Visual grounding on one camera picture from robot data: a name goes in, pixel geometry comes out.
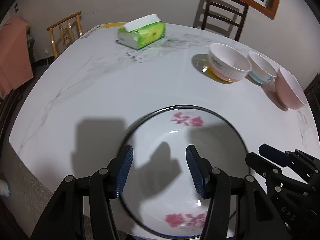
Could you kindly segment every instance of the blue gripper pad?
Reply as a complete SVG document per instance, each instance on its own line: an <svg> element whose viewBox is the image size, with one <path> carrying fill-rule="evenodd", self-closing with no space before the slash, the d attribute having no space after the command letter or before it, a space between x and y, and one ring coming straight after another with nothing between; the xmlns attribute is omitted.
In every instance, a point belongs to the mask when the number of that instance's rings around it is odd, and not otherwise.
<svg viewBox="0 0 320 240"><path fill-rule="evenodd" d="M115 197L118 197L124 189L124 185L127 180L132 161L133 161L133 148L131 145L125 145L121 154L117 159L119 168L118 168L118 173L115 176L115 188L113 191L113 195Z"/></svg>
<svg viewBox="0 0 320 240"><path fill-rule="evenodd" d="M196 191L201 197L204 197L205 190L205 176L201 171L202 160L194 145L189 145L186 149L186 159L189 166L189 170L195 184Z"/></svg>
<svg viewBox="0 0 320 240"><path fill-rule="evenodd" d="M267 144L259 147L259 154L281 167L287 167L291 164L290 157L287 153L283 153Z"/></svg>

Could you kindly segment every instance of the yellow coaster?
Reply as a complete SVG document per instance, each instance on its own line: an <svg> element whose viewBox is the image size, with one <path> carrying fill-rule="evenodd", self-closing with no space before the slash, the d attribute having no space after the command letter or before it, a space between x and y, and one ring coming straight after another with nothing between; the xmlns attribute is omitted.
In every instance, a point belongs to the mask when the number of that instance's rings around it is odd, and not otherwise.
<svg viewBox="0 0 320 240"><path fill-rule="evenodd" d="M206 73L210 78L212 78L213 80L218 81L218 82L220 82L220 83L223 83L223 84L231 84L231 83L233 83L233 82L225 81L225 80L217 77L217 76L211 71L211 69L208 67L208 64L209 64L208 62L206 62L206 64L205 64L206 67L207 67L207 70L205 70L205 73Z"/></svg>
<svg viewBox="0 0 320 240"><path fill-rule="evenodd" d="M120 26L122 26L124 24L125 24L125 22L123 22L123 23L107 23L107 24L101 26L100 28L120 27Z"/></svg>

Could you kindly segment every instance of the bowl rim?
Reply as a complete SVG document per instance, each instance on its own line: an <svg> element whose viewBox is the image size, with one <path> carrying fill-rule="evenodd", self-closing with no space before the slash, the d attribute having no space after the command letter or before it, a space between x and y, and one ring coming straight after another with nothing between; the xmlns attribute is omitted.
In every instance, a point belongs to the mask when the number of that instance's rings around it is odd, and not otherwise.
<svg viewBox="0 0 320 240"><path fill-rule="evenodd" d="M225 46L225 47L229 47L229 48L231 48L231 49L233 49L234 51L236 51L238 54L240 54L242 57L244 57L245 59L246 59L246 61L249 63L249 70L243 70L243 69L239 69L239 68L236 68L236 67L234 67L234 66L231 66L231 65L229 65L228 63L226 63L226 62L224 62L222 59L220 59L219 57L217 57L217 55L215 55L212 51L211 51L211 47L212 46L214 46L214 45L223 45L223 46ZM252 64L251 64L251 62L244 56L244 55L242 55L237 49L235 49L235 48L233 48L233 47L231 47L231 46L229 46L229 45L226 45L226 44L223 44L223 43L212 43L212 44L210 44L210 50L209 50L209 52L210 53L212 53L216 58L218 58L220 61L222 61L224 64L226 64L228 67L230 67L230 68L232 68L232 69L236 69L236 70L238 70L238 71L240 71L240 72L246 72L246 73L249 73L251 70L252 70Z"/></svg>
<svg viewBox="0 0 320 240"><path fill-rule="evenodd" d="M150 114L146 114L145 116L139 118L138 120L136 120L133 124L131 124L127 130L126 130L126 135L124 136L124 139L122 140L120 147L118 148L118 152L117 152L117 156L120 155L123 147L127 144L128 140L131 138L132 134L142 125L144 124L146 121L148 121L149 119L151 119L152 117L170 111L170 110L177 110L177 109L195 109L195 110L201 110L201 111L205 111L208 112L210 114L213 114L219 118L221 118L223 121L225 121L239 136L239 138L241 139L244 148L247 151L247 154L249 153L248 148L244 142L244 139L242 138L242 136L240 135L240 133L238 132L238 130L227 120L225 119L223 116L221 116L220 114L209 110L207 108L201 107L201 106L193 106L193 105L175 105L175 106L168 106L168 107L164 107L161 109L158 109L154 112L151 112ZM248 167L248 174L251 175L251 169ZM157 232L152 230L151 228L145 226L139 219L137 219L129 210L129 208L127 207L122 195L119 196L120 199L120 203L124 209L124 211L127 213L127 215L129 217L132 218L132 220L134 222L136 222L141 228L143 228L144 230L148 231L149 233L152 233L153 235L159 236L159 237L163 237L163 238L167 238L167 239L173 239L173 240L187 240L187 239L195 239L195 238L199 238L200 235L195 235L195 236L170 236L170 235L165 235L163 233Z"/></svg>
<svg viewBox="0 0 320 240"><path fill-rule="evenodd" d="M307 100L306 95L304 94L303 89L302 89L302 87L300 86L297 78L296 78L289 70L286 70L286 69L285 69L284 67L282 67L282 66L279 68L279 72L281 73L281 75L283 76L284 80L286 81L286 83L288 84L288 86L290 87L290 89L292 90L292 92L295 94L295 96L297 97L297 99L298 99L304 106L306 106L306 105L308 104L308 100ZM305 103L300 99L300 97L297 95L297 93L292 89L292 87L290 86L289 82L288 82L287 79L285 78L283 72L288 72L290 75L292 75L292 76L294 77L295 81L298 83L298 85L300 86L300 88L301 88L301 90L302 90L302 92L303 92L303 94L304 94L304 99L306 100Z"/></svg>
<svg viewBox="0 0 320 240"><path fill-rule="evenodd" d="M261 67L255 62L255 60L251 57L252 54L258 55L258 57L262 58L262 59L274 70L275 75L272 75L272 74L270 74L269 72L267 72L265 69L261 68ZM250 59L257 65L257 67L259 67L263 72L267 73L268 75L270 75L270 76L273 77L273 78L276 78L276 77L277 77L277 71L274 69L274 67L271 65L271 63L270 63L265 57L263 57L262 55L260 55L260 54L257 53L257 52L254 52L254 51L249 51L248 55L249 55Z"/></svg>

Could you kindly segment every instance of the pink flower pattern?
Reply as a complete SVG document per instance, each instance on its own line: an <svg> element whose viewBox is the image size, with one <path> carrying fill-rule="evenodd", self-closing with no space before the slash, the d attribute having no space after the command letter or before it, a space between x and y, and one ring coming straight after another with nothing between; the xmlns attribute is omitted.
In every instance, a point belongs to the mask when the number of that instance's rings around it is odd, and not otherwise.
<svg viewBox="0 0 320 240"><path fill-rule="evenodd" d="M182 214L171 214L165 216L165 221L172 227L175 228L184 224L183 226L189 226L192 228L203 228L206 219L206 214L202 213L197 216L192 214L185 214L185 218Z"/></svg>
<svg viewBox="0 0 320 240"><path fill-rule="evenodd" d="M165 221L172 227L175 228L184 222L182 214L171 214L165 216Z"/></svg>
<svg viewBox="0 0 320 240"><path fill-rule="evenodd" d="M171 122L175 122L176 124L183 123L186 126L203 126L203 120L200 116L191 117L190 115L195 115L193 112L177 112L173 115L173 118L170 120Z"/></svg>

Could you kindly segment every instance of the marble table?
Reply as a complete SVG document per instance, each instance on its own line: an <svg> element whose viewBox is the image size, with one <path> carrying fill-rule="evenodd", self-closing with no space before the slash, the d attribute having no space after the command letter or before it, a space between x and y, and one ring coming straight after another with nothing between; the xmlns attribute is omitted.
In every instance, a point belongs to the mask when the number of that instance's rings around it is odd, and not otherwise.
<svg viewBox="0 0 320 240"><path fill-rule="evenodd" d="M233 124L249 152L258 153L267 143L320 158L309 106L284 109L272 89L247 78L223 84L202 72L201 58L213 42L245 56L254 49L214 33L167 24L165 38L136 51L118 44L116 33L117 28L96 26L63 52L34 86L12 128L13 149L52 192L69 174L90 176L106 167L133 122L171 105L217 112ZM283 173L301 180L286 168ZM264 179L255 177L265 188ZM118 201L112 208L119 230L159 238L134 224ZM84 209L89 215L87 200Z"/></svg>

